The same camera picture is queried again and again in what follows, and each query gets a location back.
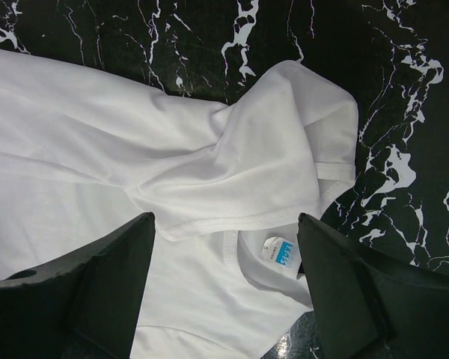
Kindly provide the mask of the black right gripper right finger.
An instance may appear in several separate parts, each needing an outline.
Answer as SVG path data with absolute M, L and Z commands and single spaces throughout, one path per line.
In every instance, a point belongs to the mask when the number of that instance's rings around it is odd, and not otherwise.
M 307 214 L 297 239 L 326 358 L 449 358 L 449 276 Z

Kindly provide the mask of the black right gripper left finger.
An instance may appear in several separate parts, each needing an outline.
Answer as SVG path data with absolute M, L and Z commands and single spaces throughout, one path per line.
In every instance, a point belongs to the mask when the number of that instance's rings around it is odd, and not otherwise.
M 129 358 L 155 239 L 143 213 L 0 280 L 0 358 Z

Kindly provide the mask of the white t shirt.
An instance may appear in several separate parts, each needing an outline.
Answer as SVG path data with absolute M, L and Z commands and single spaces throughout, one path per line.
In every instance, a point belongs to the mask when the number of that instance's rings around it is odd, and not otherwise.
M 233 105 L 0 50 L 0 278 L 143 212 L 133 358 L 261 358 L 312 310 L 298 217 L 355 182 L 358 106 L 295 61 Z

